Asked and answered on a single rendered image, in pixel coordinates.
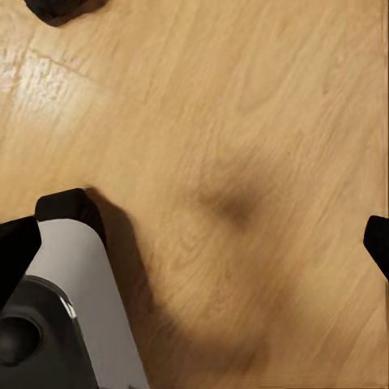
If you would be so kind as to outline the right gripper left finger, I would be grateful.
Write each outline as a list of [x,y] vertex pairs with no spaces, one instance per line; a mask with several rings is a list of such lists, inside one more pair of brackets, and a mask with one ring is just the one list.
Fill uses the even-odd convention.
[[0,312],[41,245],[35,216],[0,224]]

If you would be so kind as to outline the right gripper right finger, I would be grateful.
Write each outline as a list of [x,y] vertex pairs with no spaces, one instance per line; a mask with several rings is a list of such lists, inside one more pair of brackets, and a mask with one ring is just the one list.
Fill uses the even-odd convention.
[[369,219],[363,244],[389,280],[389,219],[375,215]]

